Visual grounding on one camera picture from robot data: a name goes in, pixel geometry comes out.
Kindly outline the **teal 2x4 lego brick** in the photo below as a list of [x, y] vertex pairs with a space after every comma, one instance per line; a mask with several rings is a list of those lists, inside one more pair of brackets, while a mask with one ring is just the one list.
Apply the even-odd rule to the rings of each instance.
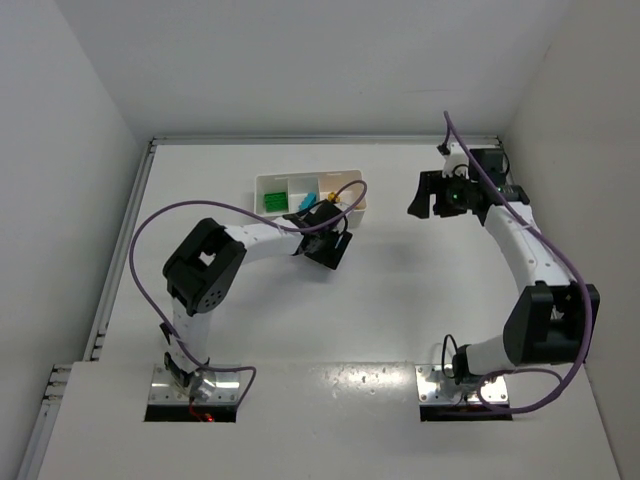
[[318, 195], [315, 192], [309, 192], [301, 201], [298, 206], [298, 210], [305, 210], [313, 207], [318, 201]]

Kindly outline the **green lego plate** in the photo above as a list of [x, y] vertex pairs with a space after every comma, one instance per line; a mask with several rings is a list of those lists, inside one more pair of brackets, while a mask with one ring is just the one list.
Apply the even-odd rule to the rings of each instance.
[[286, 191], [269, 192], [263, 195], [263, 207], [266, 213], [289, 210], [288, 194]]

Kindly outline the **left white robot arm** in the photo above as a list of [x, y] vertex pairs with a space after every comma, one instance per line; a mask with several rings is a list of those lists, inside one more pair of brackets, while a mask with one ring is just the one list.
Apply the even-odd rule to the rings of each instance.
[[226, 298], [240, 268], [281, 256], [304, 256], [335, 270], [351, 241], [349, 215], [328, 200], [270, 223], [222, 225], [205, 218], [163, 267], [172, 319], [163, 327], [165, 368], [184, 388], [210, 365], [207, 354], [213, 312]]

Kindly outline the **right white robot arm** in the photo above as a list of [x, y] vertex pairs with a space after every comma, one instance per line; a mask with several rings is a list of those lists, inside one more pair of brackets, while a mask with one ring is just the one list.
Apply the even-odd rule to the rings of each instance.
[[503, 149], [472, 149], [476, 165], [456, 144], [438, 151], [445, 165], [421, 172], [409, 214], [419, 219], [475, 215], [499, 246], [519, 292], [501, 334], [456, 347], [453, 379], [461, 383], [495, 371], [574, 362], [583, 346], [584, 304], [598, 309], [597, 289], [579, 287], [537, 238], [530, 200], [521, 186], [509, 183]]

